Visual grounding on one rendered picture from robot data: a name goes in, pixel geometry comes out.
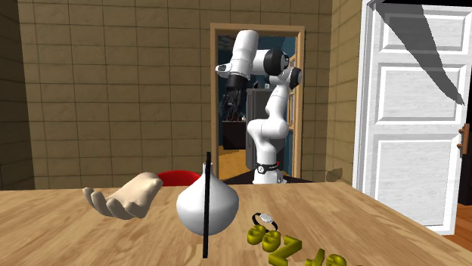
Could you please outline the beige hand figure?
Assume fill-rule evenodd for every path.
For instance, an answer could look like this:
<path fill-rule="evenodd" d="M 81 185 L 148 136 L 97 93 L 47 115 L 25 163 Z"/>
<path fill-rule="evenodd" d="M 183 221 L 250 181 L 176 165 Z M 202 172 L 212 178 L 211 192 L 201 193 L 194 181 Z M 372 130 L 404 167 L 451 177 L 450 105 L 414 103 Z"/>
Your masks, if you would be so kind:
<path fill-rule="evenodd" d="M 163 181 L 156 174 L 142 172 L 107 198 L 90 187 L 83 188 L 82 192 L 88 204 L 101 215 L 130 220 L 146 216 L 162 186 Z"/>

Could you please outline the wooden door frame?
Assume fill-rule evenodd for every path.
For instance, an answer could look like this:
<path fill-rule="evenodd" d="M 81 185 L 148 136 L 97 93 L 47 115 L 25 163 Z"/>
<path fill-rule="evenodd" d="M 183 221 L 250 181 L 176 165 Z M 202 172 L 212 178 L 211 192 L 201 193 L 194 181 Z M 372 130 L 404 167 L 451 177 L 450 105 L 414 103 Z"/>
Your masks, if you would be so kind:
<path fill-rule="evenodd" d="M 218 77 L 215 72 L 218 63 L 218 35 L 236 35 L 240 30 L 253 29 L 260 36 L 296 37 L 295 66 L 305 71 L 305 41 L 306 29 L 304 26 L 242 24 L 242 23 L 211 23 L 210 24 L 210 117 L 211 117 L 211 144 L 212 163 L 219 175 L 219 90 Z M 292 177 L 301 178 L 302 142 L 303 142 L 303 90 L 304 79 L 295 88 L 295 108 L 293 121 L 293 155 Z"/>

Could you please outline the white round vase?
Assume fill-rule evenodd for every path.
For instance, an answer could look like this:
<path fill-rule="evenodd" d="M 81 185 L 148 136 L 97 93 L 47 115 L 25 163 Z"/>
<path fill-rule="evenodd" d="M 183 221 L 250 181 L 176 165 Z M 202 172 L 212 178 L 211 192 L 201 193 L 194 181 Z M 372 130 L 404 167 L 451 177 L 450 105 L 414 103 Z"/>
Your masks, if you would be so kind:
<path fill-rule="evenodd" d="M 206 163 L 203 163 L 202 175 L 183 190 L 176 200 L 177 214 L 189 231 L 203 236 L 205 175 Z M 210 166 L 210 203 L 209 235 L 218 234 L 226 229 L 238 212 L 239 197 L 236 191 L 219 180 Z"/>

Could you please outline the dark cabinet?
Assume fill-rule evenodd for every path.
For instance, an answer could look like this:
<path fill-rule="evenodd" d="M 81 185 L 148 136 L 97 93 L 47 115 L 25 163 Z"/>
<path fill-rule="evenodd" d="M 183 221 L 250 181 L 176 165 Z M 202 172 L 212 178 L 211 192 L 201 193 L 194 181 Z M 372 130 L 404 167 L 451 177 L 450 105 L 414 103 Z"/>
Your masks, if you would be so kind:
<path fill-rule="evenodd" d="M 222 146 L 225 150 L 245 150 L 246 135 L 245 121 L 222 122 Z"/>

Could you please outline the black thin stick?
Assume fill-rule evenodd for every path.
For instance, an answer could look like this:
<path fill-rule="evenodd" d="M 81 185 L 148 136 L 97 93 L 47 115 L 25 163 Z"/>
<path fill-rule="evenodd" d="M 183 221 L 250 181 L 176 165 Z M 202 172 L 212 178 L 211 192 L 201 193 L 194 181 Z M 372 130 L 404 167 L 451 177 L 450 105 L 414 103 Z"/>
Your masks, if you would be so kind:
<path fill-rule="evenodd" d="M 211 152 L 206 153 L 206 162 L 204 169 L 204 213 L 203 213 L 203 258 L 208 257 L 208 240 L 210 227 L 210 170 L 211 170 Z"/>

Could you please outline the white panelled door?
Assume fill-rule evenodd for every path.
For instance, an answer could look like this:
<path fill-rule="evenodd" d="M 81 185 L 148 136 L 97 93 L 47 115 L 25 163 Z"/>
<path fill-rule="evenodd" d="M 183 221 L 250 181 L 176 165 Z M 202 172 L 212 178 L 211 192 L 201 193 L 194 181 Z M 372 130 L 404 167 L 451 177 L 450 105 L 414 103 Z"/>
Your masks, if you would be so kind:
<path fill-rule="evenodd" d="M 467 152 L 472 7 L 362 1 L 352 185 L 442 235 Z"/>

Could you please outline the olive green number sign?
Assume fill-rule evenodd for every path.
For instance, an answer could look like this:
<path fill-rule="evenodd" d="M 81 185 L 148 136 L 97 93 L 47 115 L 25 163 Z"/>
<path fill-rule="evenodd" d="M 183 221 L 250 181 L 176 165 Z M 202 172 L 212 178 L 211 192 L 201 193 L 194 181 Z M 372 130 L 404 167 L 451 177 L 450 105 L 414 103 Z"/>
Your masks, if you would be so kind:
<path fill-rule="evenodd" d="M 261 244 L 262 249 L 269 254 L 268 263 L 271 266 L 288 266 L 287 258 L 303 247 L 301 240 L 282 237 L 277 230 L 267 230 L 260 224 L 248 230 L 247 242 L 253 246 Z M 319 249 L 314 258 L 306 259 L 305 266 L 347 266 L 347 260 L 338 254 L 326 255 L 324 249 Z"/>

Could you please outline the red round object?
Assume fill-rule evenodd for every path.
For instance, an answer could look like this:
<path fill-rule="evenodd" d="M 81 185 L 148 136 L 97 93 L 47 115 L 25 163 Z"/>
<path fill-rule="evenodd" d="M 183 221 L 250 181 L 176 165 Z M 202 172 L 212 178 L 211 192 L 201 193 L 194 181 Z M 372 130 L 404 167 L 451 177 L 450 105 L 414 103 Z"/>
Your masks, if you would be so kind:
<path fill-rule="evenodd" d="M 157 176 L 163 181 L 164 187 L 190 186 L 200 178 L 198 173 L 187 170 L 171 170 L 158 173 Z"/>

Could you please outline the grey refrigerator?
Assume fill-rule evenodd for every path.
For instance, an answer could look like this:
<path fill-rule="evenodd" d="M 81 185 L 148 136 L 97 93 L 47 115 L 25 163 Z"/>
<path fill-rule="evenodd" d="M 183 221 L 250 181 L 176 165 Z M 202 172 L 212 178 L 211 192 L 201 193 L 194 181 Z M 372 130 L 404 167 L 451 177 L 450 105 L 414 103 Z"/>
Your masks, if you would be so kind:
<path fill-rule="evenodd" d="M 254 119 L 267 119 L 266 104 L 272 91 L 265 88 L 248 88 L 246 100 L 246 123 Z"/>

